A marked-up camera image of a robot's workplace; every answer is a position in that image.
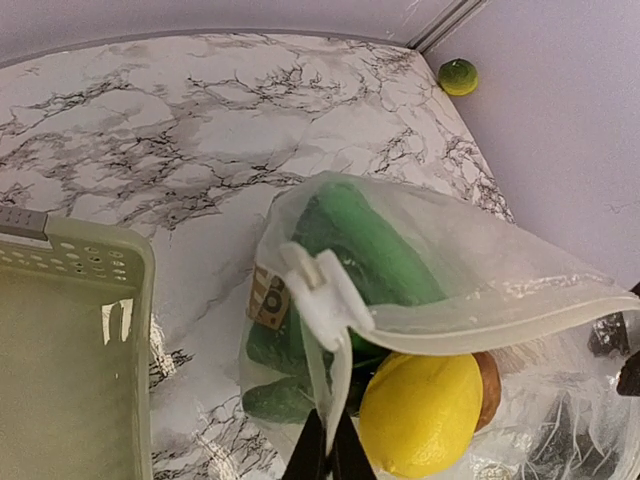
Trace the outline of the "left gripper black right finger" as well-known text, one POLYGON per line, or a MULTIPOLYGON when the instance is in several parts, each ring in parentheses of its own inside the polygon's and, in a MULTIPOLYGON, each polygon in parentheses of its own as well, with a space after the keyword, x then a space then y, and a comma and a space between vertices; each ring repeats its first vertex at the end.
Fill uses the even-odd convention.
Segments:
POLYGON ((335 480, 376 480, 354 424, 344 411, 332 445, 332 478, 335 480))

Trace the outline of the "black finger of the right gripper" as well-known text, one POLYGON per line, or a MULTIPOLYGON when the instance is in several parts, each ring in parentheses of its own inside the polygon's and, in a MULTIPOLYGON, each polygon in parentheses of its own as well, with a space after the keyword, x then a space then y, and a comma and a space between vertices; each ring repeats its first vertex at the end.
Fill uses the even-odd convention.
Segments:
POLYGON ((625 362, 618 375, 616 391, 620 396, 639 397, 639 352, 631 353, 622 312, 602 317, 593 324, 588 349, 596 358, 621 356, 625 362))

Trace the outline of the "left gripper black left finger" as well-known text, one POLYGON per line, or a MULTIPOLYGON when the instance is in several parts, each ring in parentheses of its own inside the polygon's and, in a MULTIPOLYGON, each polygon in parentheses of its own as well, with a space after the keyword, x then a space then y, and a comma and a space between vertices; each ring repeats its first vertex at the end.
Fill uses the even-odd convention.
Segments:
POLYGON ((327 478, 326 430, 316 409, 310 411, 282 480, 327 478))

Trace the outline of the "yellow lemon toy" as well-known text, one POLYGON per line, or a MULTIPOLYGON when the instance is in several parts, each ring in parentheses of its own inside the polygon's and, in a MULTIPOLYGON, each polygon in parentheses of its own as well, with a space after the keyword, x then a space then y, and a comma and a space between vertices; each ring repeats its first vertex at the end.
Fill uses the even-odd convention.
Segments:
POLYGON ((359 410, 374 467, 418 479, 453 466, 469 447, 483 405, 475 358, 394 353, 378 368, 359 410))

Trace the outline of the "brown red potato toy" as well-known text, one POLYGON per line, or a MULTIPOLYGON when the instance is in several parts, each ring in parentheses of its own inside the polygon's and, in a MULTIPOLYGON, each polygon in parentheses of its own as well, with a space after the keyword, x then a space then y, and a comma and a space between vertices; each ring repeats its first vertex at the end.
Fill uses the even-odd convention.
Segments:
POLYGON ((483 403, 475 431, 486 427, 496 415, 501 402, 502 385, 497 363, 489 352, 473 354, 483 381, 483 403))

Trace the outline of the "clear zip top bag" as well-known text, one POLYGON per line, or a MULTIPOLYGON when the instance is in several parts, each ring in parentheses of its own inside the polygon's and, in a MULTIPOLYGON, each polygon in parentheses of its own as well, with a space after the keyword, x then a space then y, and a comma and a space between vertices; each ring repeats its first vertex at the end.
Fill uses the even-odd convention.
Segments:
MULTIPOLYGON (((433 190, 324 172, 274 198, 255 267, 284 282, 299 313, 311 410, 326 430, 326 479, 333 479, 332 445, 342 413, 360 440, 364 393, 390 355, 476 352, 489 352, 498 366, 496 415, 474 432, 453 466, 418 479, 638 477, 639 397, 616 391, 625 360, 596 358, 588 340, 598 319, 622 312, 631 353, 639 352, 639 298, 567 252, 433 190), (418 253, 443 300, 368 306, 332 250, 312 255, 290 240, 310 197, 330 181, 356 186, 418 253)), ((248 306, 242 396, 282 377, 247 357, 248 306)), ((287 465, 306 420, 276 424, 249 416, 287 465)))

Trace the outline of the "green white bok choy toy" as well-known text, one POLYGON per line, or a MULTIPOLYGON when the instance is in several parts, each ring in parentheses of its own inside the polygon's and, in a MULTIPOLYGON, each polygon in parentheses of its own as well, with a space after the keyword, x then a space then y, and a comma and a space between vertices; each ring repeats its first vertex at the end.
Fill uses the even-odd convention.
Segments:
MULTIPOLYGON (((332 250, 368 306, 414 307, 445 293, 418 253, 347 181, 323 184, 305 205, 290 240, 317 255, 332 250)), ((255 267, 248 306, 249 360, 281 373, 243 393, 245 412, 276 424, 301 424, 313 406, 300 316, 284 282, 255 267)))

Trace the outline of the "green bell pepper toy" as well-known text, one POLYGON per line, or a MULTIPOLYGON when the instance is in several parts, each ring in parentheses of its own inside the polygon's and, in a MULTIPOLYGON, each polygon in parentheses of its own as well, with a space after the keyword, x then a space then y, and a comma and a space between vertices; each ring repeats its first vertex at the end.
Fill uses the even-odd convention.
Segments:
POLYGON ((440 87, 450 96, 466 96, 479 85, 476 67, 465 59, 454 59, 442 64, 438 70, 440 87))

